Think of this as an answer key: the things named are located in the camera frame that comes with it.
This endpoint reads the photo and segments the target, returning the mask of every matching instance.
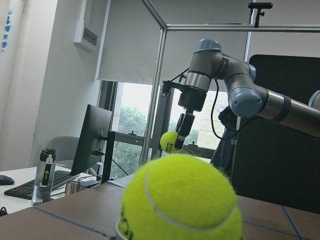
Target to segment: roller blind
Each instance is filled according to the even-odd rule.
[[[248,24],[247,1],[152,0],[170,24]],[[222,51],[243,60],[246,32],[169,31],[164,47],[161,82],[189,67],[199,40],[210,38]],[[141,0],[112,0],[98,80],[152,84],[160,27]]]

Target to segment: tennis ball seam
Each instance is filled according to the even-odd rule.
[[[144,178],[144,192],[145,192],[145,195],[148,199],[148,202],[149,204],[151,205],[152,209],[155,211],[155,213],[161,217],[162,219],[164,219],[165,221],[167,221],[168,223],[170,223],[171,225],[173,226],[176,226],[176,227],[179,227],[179,228],[182,228],[182,229],[185,229],[185,230],[188,230],[188,231],[192,231],[192,232],[209,232],[209,231],[214,231],[214,230],[217,230],[219,229],[222,225],[224,225],[226,222],[228,222],[228,220],[232,217],[232,215],[234,214],[234,212],[236,211],[238,205],[235,204],[232,208],[232,210],[230,211],[230,213],[228,214],[228,216],[222,220],[218,225],[215,225],[215,226],[211,226],[211,227],[192,227],[192,226],[188,226],[188,225],[185,225],[183,223],[180,223],[178,222],[177,220],[175,220],[174,218],[172,217],[169,217],[167,216],[163,211],[160,211],[158,208],[157,208],[157,205],[155,204],[155,202],[153,201],[152,199],[152,196],[149,192],[149,189],[148,189],[148,179],[149,179],[149,174],[150,174],[150,171],[153,169],[150,168],[147,173],[146,173],[146,176]]]

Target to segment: white electrical box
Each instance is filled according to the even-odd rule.
[[[83,20],[76,22],[73,42],[80,47],[96,51],[98,46],[98,35]]]

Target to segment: tennis ball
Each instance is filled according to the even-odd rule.
[[[123,193],[118,229],[128,240],[240,240],[242,215],[227,178],[176,153],[135,173]]]
[[[160,139],[162,150],[169,154],[179,153],[181,149],[175,148],[177,138],[178,133],[176,131],[165,132]]]

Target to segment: brown table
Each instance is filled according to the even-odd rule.
[[[102,240],[115,236],[124,177],[0,217],[1,240]],[[320,215],[238,196],[246,240],[319,240]]]

